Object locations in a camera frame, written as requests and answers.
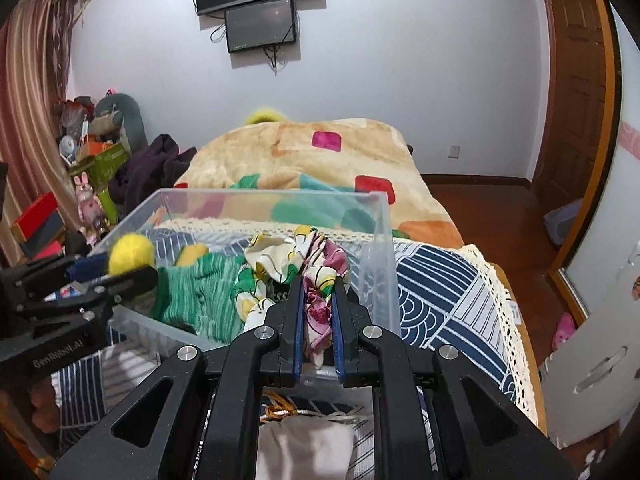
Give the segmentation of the grey green plush toy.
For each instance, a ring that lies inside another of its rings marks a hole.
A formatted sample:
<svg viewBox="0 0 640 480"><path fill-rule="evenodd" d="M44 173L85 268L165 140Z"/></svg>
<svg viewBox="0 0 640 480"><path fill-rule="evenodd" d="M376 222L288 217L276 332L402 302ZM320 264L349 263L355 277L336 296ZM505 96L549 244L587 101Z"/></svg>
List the grey green plush toy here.
<svg viewBox="0 0 640 480"><path fill-rule="evenodd" d="M128 94L117 92L104 96L93 111L90 134L117 139L129 154L137 153L149 145L140 107Z"/></svg>

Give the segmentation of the white suitcase with stickers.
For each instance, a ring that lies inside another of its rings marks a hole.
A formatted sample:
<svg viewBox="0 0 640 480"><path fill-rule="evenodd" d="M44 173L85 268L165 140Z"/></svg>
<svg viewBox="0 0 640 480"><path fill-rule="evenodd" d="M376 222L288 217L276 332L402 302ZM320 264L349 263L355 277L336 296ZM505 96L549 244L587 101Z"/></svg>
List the white suitcase with stickers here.
<svg viewBox="0 0 640 480"><path fill-rule="evenodd" d="M602 304L539 367L547 430L557 448L596 434L639 403L639 251Z"/></svg>

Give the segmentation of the floral patterned cloth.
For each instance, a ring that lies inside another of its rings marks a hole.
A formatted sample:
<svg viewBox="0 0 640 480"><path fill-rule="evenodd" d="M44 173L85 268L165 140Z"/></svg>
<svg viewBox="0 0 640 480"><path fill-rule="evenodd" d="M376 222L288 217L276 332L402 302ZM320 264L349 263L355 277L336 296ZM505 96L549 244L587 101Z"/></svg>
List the floral patterned cloth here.
<svg viewBox="0 0 640 480"><path fill-rule="evenodd" d="M266 322L267 311L296 278L304 294L304 356L314 367L324 364L331 347L332 298L335 282L349 283L346 252L311 226L298 226L290 236L254 236L243 250L244 262L235 282L235 307L243 330Z"/></svg>

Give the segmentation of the green cardboard box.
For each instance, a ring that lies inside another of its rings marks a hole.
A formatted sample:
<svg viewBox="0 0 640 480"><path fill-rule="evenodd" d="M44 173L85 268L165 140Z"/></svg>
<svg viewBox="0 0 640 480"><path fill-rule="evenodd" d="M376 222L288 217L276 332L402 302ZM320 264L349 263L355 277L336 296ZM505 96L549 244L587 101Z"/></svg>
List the green cardboard box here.
<svg viewBox="0 0 640 480"><path fill-rule="evenodd" d="M68 174L73 179L85 172L93 191L101 197L108 189L108 182L128 159L129 153L121 143L116 143L100 154L88 156L78 164L73 164L68 168Z"/></svg>

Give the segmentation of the yellow plush item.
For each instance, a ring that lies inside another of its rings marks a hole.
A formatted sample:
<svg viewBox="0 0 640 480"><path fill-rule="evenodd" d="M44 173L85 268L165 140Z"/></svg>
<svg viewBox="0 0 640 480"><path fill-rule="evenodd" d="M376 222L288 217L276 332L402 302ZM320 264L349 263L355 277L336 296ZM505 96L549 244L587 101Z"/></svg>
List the yellow plush item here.
<svg viewBox="0 0 640 480"><path fill-rule="evenodd" d="M286 122L288 118L278 110L270 107L261 107L251 112L245 119L244 125L258 125L266 122Z"/></svg>

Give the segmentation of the pink rabbit toy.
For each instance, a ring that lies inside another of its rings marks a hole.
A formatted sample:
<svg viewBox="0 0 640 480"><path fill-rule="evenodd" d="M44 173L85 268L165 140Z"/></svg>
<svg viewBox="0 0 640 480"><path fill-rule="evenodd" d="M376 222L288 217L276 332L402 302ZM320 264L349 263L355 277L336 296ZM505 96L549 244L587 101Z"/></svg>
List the pink rabbit toy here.
<svg viewBox="0 0 640 480"><path fill-rule="evenodd" d="M106 217L99 197L89 183L88 174L83 171L74 177L76 186L76 202L80 222L96 234L106 231Z"/></svg>

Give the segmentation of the wall power outlet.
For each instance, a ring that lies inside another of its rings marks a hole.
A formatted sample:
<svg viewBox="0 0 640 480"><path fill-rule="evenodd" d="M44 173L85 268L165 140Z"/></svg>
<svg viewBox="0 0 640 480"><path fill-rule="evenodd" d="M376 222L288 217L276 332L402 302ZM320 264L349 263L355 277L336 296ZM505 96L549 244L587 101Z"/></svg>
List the wall power outlet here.
<svg viewBox="0 0 640 480"><path fill-rule="evenodd" d="M451 145L448 152L448 157L457 159L460 155L460 146L459 145Z"/></svg>

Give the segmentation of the orange fleece blanket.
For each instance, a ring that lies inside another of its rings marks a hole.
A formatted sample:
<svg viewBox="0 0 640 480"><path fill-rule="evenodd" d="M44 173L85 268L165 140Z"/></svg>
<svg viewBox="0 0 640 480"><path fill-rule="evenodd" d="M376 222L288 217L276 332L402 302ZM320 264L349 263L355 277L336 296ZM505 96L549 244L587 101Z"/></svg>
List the orange fleece blanket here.
<svg viewBox="0 0 640 480"><path fill-rule="evenodd" d="M390 226L410 240L463 246L450 215L431 194L401 133L366 118L258 122L204 145L178 188L263 188L382 192Z"/></svg>

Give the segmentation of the striped red gold curtain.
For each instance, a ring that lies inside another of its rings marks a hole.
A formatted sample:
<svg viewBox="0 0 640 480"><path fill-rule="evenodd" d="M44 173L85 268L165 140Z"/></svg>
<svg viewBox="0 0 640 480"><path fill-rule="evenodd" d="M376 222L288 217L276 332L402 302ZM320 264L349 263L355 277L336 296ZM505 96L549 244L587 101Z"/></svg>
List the striped red gold curtain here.
<svg viewBox="0 0 640 480"><path fill-rule="evenodd" d="M1 160L8 165L1 253L23 257L12 223L38 197L54 194L63 219L78 225L74 187L58 154L78 0L20 0L1 27Z"/></svg>

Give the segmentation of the yellow sponge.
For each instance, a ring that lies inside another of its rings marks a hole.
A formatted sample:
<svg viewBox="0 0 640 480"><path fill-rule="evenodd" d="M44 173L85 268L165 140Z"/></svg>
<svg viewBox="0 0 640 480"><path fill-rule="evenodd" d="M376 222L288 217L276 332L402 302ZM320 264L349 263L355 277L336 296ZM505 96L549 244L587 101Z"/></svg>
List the yellow sponge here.
<svg viewBox="0 0 640 480"><path fill-rule="evenodd" d="M199 258L202 258L209 253L209 249L206 245L201 243L191 244L184 246L174 263L177 268L183 268L184 266L192 266Z"/></svg>

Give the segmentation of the blue white patterned tablecloth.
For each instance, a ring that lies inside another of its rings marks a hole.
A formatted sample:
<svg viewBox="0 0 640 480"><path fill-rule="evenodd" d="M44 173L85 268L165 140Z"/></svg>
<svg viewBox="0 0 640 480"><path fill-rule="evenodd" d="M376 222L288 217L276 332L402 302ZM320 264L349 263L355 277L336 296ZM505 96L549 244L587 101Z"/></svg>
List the blue white patterned tablecloth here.
<svg viewBox="0 0 640 480"><path fill-rule="evenodd" d="M456 347L536 425L535 403L520 333L496 272L473 248L447 250L403 242L397 263L396 292L400 324L392 332L406 344L435 350ZM329 364L313 370L303 363L292 386L269 386L289 396L300 408L333 406L359 416L355 446L345 479L377 479L374 475L372 390L345 388L337 377L334 348Z"/></svg>

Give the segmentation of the green knitted cloth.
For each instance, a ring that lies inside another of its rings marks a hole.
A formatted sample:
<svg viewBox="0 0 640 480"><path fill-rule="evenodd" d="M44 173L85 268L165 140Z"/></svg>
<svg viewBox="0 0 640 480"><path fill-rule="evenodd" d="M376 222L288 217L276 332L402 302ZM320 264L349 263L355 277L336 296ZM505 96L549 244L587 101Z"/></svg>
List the green knitted cloth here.
<svg viewBox="0 0 640 480"><path fill-rule="evenodd" d="M242 333L236 312L235 282L242 268L239 256L206 254L190 266L158 268L151 318L221 344Z"/></svg>

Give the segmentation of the clear plastic storage box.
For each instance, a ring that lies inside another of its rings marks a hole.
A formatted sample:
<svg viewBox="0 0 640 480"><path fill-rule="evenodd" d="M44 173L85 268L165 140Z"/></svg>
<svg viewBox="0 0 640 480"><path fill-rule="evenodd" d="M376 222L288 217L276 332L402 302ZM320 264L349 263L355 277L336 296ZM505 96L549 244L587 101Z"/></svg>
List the clear plastic storage box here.
<svg viewBox="0 0 640 480"><path fill-rule="evenodd" d="M157 300L116 309L111 324L169 356L183 344L230 344L266 319L293 278L304 286L303 356L314 366L336 338L330 305L342 282L371 321L398 332L390 208L382 192L187 190L153 193L94 248L147 256Z"/></svg>

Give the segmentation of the yellow fuzzy ball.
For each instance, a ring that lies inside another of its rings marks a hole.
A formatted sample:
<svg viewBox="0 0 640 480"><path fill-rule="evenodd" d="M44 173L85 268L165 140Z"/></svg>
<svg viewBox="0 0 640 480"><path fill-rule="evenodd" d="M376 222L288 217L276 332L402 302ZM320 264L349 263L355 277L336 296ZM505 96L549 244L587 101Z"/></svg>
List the yellow fuzzy ball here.
<svg viewBox="0 0 640 480"><path fill-rule="evenodd" d="M142 234L128 233L111 249L107 261L108 274L124 274L142 266L155 266L154 245Z"/></svg>

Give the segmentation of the wooden door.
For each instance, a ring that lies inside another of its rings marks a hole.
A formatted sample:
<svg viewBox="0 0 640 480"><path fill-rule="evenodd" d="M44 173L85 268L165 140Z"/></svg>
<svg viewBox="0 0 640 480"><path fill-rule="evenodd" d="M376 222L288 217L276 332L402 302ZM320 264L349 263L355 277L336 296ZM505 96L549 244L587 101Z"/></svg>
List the wooden door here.
<svg viewBox="0 0 640 480"><path fill-rule="evenodd" d="M608 0L544 0L550 78L534 191L544 209L580 203L550 270L568 266L602 195L620 114L620 50Z"/></svg>

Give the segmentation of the small wall monitor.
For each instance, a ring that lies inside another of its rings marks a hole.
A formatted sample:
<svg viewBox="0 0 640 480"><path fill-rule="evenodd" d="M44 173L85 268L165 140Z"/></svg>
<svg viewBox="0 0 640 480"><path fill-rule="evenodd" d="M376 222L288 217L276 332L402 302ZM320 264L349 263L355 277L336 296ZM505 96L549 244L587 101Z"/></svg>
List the small wall monitor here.
<svg viewBox="0 0 640 480"><path fill-rule="evenodd" d="M264 0L224 11L229 53L295 44L294 0Z"/></svg>

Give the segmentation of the red box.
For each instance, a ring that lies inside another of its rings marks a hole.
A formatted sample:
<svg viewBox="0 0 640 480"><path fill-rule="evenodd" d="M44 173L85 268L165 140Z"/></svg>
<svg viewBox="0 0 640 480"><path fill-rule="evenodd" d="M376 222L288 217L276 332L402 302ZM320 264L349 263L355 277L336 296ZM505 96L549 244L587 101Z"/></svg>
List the red box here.
<svg viewBox="0 0 640 480"><path fill-rule="evenodd" d="M27 258L36 258L64 234L64 220L52 192L39 196L12 223L11 233Z"/></svg>

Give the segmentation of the dark purple blanket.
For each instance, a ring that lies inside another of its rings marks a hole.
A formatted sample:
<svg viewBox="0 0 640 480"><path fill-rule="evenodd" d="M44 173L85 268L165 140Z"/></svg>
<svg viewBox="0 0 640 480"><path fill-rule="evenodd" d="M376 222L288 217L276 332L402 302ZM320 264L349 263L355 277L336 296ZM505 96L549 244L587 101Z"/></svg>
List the dark purple blanket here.
<svg viewBox="0 0 640 480"><path fill-rule="evenodd" d="M161 188L172 188L198 152L194 146L180 151L169 134L157 136L147 148L135 152L108 182L108 194L126 216Z"/></svg>

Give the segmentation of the white drawstring pouch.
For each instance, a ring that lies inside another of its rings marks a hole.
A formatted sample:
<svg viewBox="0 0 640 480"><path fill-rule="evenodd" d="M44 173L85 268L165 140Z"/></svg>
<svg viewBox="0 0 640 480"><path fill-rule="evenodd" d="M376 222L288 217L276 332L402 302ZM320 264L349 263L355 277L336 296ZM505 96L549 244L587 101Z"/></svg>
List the white drawstring pouch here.
<svg viewBox="0 0 640 480"><path fill-rule="evenodd" d="M255 477L345 479L358 420L358 415L340 408L300 408L289 396L267 392L262 398Z"/></svg>

